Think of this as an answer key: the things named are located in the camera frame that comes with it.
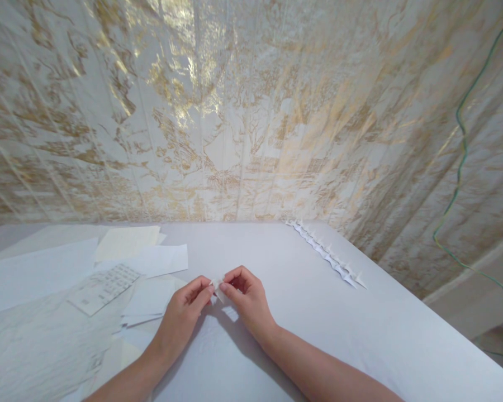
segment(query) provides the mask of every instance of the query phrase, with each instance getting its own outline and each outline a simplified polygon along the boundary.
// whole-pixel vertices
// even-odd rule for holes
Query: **finger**
[[[196,300],[192,302],[190,308],[193,309],[199,316],[203,307],[211,300],[212,294],[214,293],[214,286],[210,285],[204,288],[196,297]]]
[[[241,292],[233,288],[231,284],[225,282],[220,284],[220,290],[237,306],[240,305],[242,298],[245,297]]]
[[[241,265],[225,274],[224,282],[230,283],[235,278],[241,278],[243,279],[243,282],[253,281],[256,279],[255,275],[253,275],[244,265]]]
[[[178,290],[179,295],[183,299],[193,300],[201,290],[209,285],[210,282],[211,280],[209,278],[200,275],[187,285],[180,288]]]

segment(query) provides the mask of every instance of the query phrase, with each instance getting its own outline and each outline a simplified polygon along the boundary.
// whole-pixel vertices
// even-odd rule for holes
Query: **green cable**
[[[453,204],[457,200],[458,192],[460,190],[460,186],[461,186],[461,183],[462,183],[462,167],[464,166],[464,163],[466,162],[466,158],[468,156],[468,142],[467,142],[467,138],[466,138],[466,135],[467,135],[466,134],[466,128],[464,126],[464,123],[462,122],[462,108],[464,107],[464,104],[465,104],[466,99],[468,98],[469,94],[471,93],[471,91],[473,90],[473,88],[475,87],[475,85],[477,85],[477,82],[479,81],[479,78],[485,72],[486,67],[488,66],[488,64],[490,62],[490,59],[492,57],[493,51],[496,48],[497,42],[499,41],[499,39],[501,38],[502,35],[503,35],[503,29],[499,32],[499,34],[497,35],[496,39],[494,40],[493,45],[490,48],[490,52],[488,53],[488,57],[486,58],[484,66],[482,67],[481,71],[479,72],[479,74],[477,75],[477,77],[475,78],[475,80],[473,81],[473,83],[471,84],[470,88],[468,89],[468,92],[466,92],[466,94],[462,98],[460,104],[458,105],[457,112],[456,112],[455,115],[456,115],[456,118],[457,118],[458,125],[460,126],[460,129],[462,130],[462,151],[463,151],[463,155],[462,155],[462,160],[460,161],[460,164],[458,165],[458,170],[457,170],[457,185],[454,188],[453,198],[449,202],[449,205],[447,205],[447,208],[445,209],[445,212],[444,212],[444,214],[443,214],[443,216],[442,216],[442,218],[440,220],[440,223],[438,224],[437,228],[435,229],[434,233],[432,234],[432,239],[438,245],[438,247],[440,247],[443,251],[445,251],[447,254],[449,254],[456,261],[456,263],[458,263],[458,265],[460,265],[463,268],[469,269],[469,270],[471,270],[471,271],[473,271],[473,272],[475,272],[475,273],[477,273],[479,275],[482,275],[482,276],[490,279],[491,281],[493,281],[496,285],[498,285],[503,290],[503,284],[500,283],[497,279],[493,278],[490,275],[485,274],[484,272],[480,272],[480,271],[474,270],[470,266],[464,264],[447,247],[442,246],[438,242],[438,239],[436,238],[438,232],[440,231],[440,229],[442,228],[443,224],[445,223],[445,218],[447,217],[447,215],[449,214],[449,211],[451,210]]]

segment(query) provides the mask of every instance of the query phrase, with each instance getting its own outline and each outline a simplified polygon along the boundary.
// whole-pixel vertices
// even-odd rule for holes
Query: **paper sheet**
[[[59,400],[93,376],[129,296],[125,291],[97,319],[67,303],[66,291],[25,305],[1,334],[0,401]]]
[[[140,329],[123,329],[117,336],[137,347],[143,353],[155,337],[155,333],[144,332]]]
[[[81,384],[76,391],[67,394],[60,402],[80,402],[82,401],[82,395],[84,394],[84,384]]]
[[[188,269],[188,248],[187,245],[145,247],[135,257],[102,261],[94,270],[105,271],[118,264],[131,267],[147,278],[171,274]]]
[[[58,293],[92,270],[97,238],[0,260],[0,311]]]
[[[121,260],[137,255],[144,247],[154,246],[160,227],[142,226],[110,229],[97,247],[95,260]]]
[[[158,234],[158,239],[156,241],[156,245],[160,246],[162,244],[162,242],[166,239],[166,237],[168,237],[167,234],[159,233]]]
[[[119,264],[110,271],[97,272],[85,279],[67,301],[88,316],[94,315],[127,290],[140,277],[136,271]]]
[[[162,318],[164,314],[148,314],[148,315],[126,315],[121,320],[121,324],[127,328],[146,323],[155,319]]]
[[[164,314],[174,292],[173,280],[144,280],[136,285],[122,315]]]

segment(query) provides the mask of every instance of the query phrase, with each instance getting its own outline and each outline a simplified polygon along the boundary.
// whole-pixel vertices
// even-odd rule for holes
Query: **table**
[[[247,266],[263,282],[278,324],[407,401],[503,401],[500,366],[328,225],[308,225],[362,272],[368,290],[342,281],[281,223],[170,223],[163,225],[163,244],[188,244],[189,269],[174,274],[186,281]],[[7,242],[8,229],[0,228],[0,236]],[[157,401],[198,399],[303,397],[230,307],[216,303],[205,309],[192,342],[153,393]]]

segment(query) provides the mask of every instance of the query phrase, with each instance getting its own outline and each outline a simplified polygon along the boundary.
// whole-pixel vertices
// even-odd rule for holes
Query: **wall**
[[[0,224],[323,219],[419,297],[503,1],[0,0]],[[503,238],[503,40],[442,241]]]
[[[473,268],[503,283],[503,241]],[[471,271],[423,301],[468,339],[503,324],[503,290]]]

